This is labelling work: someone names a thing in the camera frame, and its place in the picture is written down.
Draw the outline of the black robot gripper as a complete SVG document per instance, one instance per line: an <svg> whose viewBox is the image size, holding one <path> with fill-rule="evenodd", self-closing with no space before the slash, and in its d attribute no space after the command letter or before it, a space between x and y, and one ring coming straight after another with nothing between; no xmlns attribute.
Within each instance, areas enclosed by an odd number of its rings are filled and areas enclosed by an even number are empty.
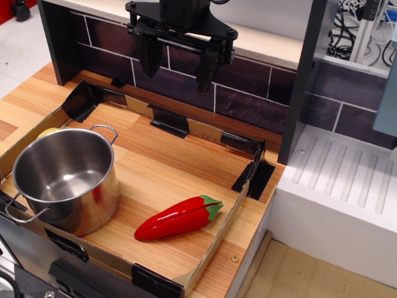
<svg viewBox="0 0 397 298"><path fill-rule="evenodd" d="M200 54L197 72L198 93L208 91L219 65L234 58L234 28L217 19L211 4L225 1L129 1L129 33L134 36L141 68L152 78L161 66L163 45Z"/></svg>

